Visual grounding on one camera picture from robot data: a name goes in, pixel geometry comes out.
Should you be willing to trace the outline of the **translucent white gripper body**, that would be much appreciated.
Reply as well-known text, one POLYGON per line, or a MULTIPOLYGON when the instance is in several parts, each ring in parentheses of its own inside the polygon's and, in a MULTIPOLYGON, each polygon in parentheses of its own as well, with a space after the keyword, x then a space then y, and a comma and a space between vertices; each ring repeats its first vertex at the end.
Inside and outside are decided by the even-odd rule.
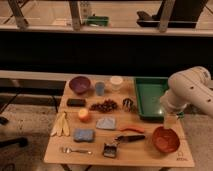
POLYGON ((176 114, 166 113, 164 115, 163 127, 165 129, 170 129, 177 122, 177 119, 178 117, 176 114))

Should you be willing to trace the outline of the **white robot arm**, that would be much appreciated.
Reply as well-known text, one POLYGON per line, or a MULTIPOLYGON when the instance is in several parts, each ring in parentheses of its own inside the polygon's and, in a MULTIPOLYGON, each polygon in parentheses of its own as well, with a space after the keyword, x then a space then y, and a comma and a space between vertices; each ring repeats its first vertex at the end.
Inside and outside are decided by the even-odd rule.
POLYGON ((177 114, 192 104, 213 117, 213 91, 208 87, 210 72, 201 66, 176 72, 168 78, 169 89, 160 97, 164 111, 163 127, 170 129, 177 121, 177 114))

